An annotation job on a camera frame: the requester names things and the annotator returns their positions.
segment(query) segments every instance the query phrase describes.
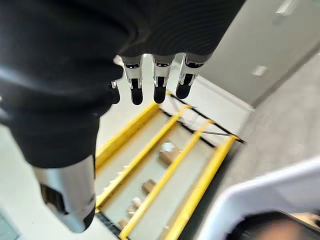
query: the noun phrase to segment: black sleeve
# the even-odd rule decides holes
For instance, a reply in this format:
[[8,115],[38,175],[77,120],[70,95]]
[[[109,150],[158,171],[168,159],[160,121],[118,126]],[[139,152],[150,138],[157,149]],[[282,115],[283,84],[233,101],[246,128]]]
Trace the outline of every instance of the black sleeve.
[[0,2],[0,122],[31,165],[65,167],[94,154],[113,102],[106,86],[123,74],[113,58],[146,26],[124,0]]

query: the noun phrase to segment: black fabric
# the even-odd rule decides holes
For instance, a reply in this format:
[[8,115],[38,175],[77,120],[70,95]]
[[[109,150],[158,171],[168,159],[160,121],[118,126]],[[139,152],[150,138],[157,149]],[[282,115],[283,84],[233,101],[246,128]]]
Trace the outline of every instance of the black fabric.
[[212,54],[245,0],[161,0],[151,18],[145,42],[126,49],[122,56],[142,53]]
[[107,86],[123,74],[117,54],[210,55],[243,3],[1,1],[0,121],[34,166],[81,161],[94,154],[97,122],[116,102]]

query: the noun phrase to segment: floor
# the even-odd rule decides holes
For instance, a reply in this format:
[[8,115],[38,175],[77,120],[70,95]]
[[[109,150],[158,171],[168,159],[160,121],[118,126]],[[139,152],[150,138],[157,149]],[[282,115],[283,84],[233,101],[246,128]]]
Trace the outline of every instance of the floor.
[[320,154],[320,54],[253,112],[240,136],[247,146],[218,192]]
[[[144,99],[140,106],[131,103],[130,89],[125,79],[118,81],[121,100],[100,119],[98,148],[152,102],[153,81],[150,57],[147,57],[143,63],[142,74]],[[173,71],[170,77],[172,80],[168,86],[170,90],[173,90],[177,84],[175,74]],[[211,87],[201,85],[199,81],[195,81],[193,85],[186,102],[237,133],[246,122],[250,108],[243,107],[243,104],[240,106],[241,104],[235,103],[234,99],[225,98],[225,94],[222,96],[211,91]],[[9,130],[2,125],[0,125],[0,209],[5,211],[8,219],[27,240],[116,239],[97,218],[94,218],[90,228],[82,234],[71,233],[64,227],[43,204],[39,184],[31,167],[24,160]]]

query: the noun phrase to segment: white floor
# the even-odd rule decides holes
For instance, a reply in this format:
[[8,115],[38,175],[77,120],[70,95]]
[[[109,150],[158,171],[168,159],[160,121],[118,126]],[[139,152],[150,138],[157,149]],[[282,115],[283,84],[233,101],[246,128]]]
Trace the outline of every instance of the white floor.
[[[168,86],[172,91],[176,86],[177,73],[178,69],[173,67]],[[120,103],[113,106],[101,118],[97,147],[120,131],[152,102],[150,57],[147,56],[143,64],[144,101],[140,106],[131,103],[130,89],[124,79],[118,81],[118,87],[121,95]],[[248,105],[203,79],[194,82],[190,96],[185,101],[234,133],[239,132],[251,112]],[[171,105],[166,102],[163,107],[170,109]],[[82,234],[71,233],[60,224],[44,206],[32,170],[4,126],[0,126],[0,208],[6,212],[26,240],[116,239],[96,218],[91,227]]]

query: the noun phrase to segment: baseboard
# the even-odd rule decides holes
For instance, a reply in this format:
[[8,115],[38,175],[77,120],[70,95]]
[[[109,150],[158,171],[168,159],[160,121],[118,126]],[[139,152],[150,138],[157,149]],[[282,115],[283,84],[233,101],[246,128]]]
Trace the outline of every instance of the baseboard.
[[[178,69],[180,70],[180,64],[176,61],[172,62],[172,69]],[[211,91],[215,92],[216,94],[220,95],[221,97],[227,99],[228,101],[232,102],[233,104],[237,105],[241,109],[252,113],[255,111],[255,109],[245,101],[241,100],[240,98],[236,97],[235,95],[231,94],[230,92],[222,89],[221,87],[215,85],[214,83],[210,82],[206,78],[202,76],[198,76],[195,80],[198,84],[202,85],[206,89],[210,89]]]

